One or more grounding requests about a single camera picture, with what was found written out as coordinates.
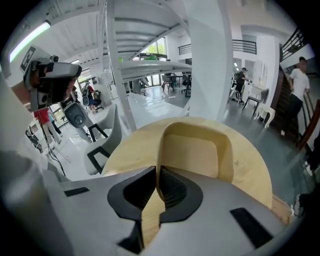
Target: table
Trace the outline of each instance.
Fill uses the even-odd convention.
[[[130,170],[156,165],[158,144],[164,129],[173,122],[205,125],[225,133],[232,145],[234,177],[232,184],[267,206],[272,207],[272,185],[267,166],[257,149],[232,128],[200,117],[172,117],[150,123],[135,132],[111,154],[102,176],[111,176]],[[159,214],[165,210],[163,201],[155,190],[142,211],[142,233],[147,245],[159,230]]]
[[[175,88],[174,88],[174,83],[173,83],[173,81],[172,81],[172,78],[179,78],[179,87],[180,87],[180,78],[183,78],[182,75],[175,75],[175,74],[173,74],[173,75],[166,75],[165,77],[166,77],[166,78],[170,78],[173,91],[175,91]]]

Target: tree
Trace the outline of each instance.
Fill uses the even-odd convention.
[[[148,46],[148,50],[146,51],[147,54],[166,54],[166,48],[163,44],[158,43],[158,52],[157,52],[157,46],[155,44],[152,44]]]
[[[158,53],[159,54],[166,54],[166,48],[163,44],[158,43]]]
[[[148,47],[148,51],[146,52],[147,54],[157,54],[157,47],[155,45],[150,45]]]

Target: man in white shirt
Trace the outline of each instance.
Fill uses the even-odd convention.
[[[304,93],[309,93],[310,91],[309,79],[306,75],[306,71],[307,60],[304,57],[300,57],[298,68],[295,68],[292,71],[289,78],[291,96],[282,125],[282,136],[285,136],[291,120],[300,112],[304,100]]]

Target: black rubber pad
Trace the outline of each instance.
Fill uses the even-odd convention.
[[[273,238],[245,208],[233,209],[230,213],[255,248],[263,246]]]
[[[72,197],[72,196],[79,195],[79,194],[82,194],[82,193],[88,192],[88,191],[90,191],[90,190],[87,187],[79,187],[79,188],[64,191],[64,193],[67,197]]]

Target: stair railing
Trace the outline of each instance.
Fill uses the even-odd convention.
[[[315,108],[311,102],[310,96],[307,93],[304,97],[305,106],[302,106],[303,116],[304,116],[304,124],[305,124],[305,131],[298,142],[298,149],[301,150],[307,144],[310,136],[314,132],[317,123],[320,118],[320,99],[316,101]]]

